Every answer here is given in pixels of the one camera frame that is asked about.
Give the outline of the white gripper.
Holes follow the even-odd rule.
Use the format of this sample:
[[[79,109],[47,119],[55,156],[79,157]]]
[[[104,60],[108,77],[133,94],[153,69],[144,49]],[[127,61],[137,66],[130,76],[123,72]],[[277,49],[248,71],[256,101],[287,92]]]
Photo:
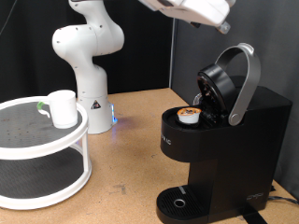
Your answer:
[[[231,25],[225,21],[236,0],[138,0],[153,11],[187,22],[217,27],[227,34]]]

